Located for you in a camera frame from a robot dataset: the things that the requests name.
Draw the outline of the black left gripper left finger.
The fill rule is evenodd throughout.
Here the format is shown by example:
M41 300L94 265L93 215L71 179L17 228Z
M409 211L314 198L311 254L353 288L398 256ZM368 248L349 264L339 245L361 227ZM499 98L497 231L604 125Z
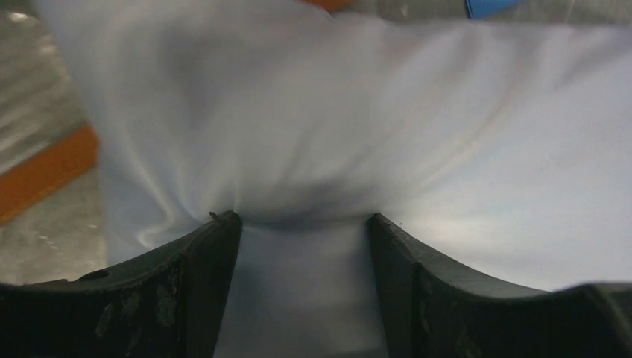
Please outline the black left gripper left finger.
M1 285L3 357L211 357L242 232L233 212L74 280Z

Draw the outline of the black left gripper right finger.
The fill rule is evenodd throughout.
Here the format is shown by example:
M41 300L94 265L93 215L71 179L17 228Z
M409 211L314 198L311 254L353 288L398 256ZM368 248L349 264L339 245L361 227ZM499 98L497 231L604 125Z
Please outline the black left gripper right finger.
M544 292L423 244L382 215L366 223L391 357L629 357L631 285Z

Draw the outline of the light blue pillowcase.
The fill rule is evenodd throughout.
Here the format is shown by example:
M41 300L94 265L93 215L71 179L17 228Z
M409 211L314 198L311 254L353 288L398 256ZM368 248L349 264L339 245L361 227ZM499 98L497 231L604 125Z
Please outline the light blue pillowcase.
M385 357L381 213L536 289L631 278L631 30L36 1L101 142L108 258L244 222L217 357Z

